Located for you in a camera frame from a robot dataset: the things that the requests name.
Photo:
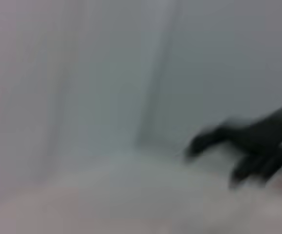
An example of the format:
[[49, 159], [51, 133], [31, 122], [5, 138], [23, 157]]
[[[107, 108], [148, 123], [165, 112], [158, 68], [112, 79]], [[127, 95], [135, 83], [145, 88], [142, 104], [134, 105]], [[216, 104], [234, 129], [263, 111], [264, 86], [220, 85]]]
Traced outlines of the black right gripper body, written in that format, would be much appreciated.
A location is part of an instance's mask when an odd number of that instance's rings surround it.
[[278, 171], [282, 167], [282, 108], [247, 124], [224, 123], [218, 132], [246, 153], [236, 171]]

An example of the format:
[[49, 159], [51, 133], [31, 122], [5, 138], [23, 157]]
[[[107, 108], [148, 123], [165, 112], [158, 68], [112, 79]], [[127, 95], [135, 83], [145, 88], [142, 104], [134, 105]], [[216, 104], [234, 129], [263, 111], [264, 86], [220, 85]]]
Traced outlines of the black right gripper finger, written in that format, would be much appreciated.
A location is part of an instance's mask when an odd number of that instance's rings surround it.
[[200, 132], [186, 148], [185, 159], [193, 160], [210, 147], [227, 141], [229, 134], [230, 129], [225, 126]]
[[251, 177], [265, 184], [282, 168], [282, 155], [248, 156], [240, 161], [230, 176], [230, 188], [238, 188]]

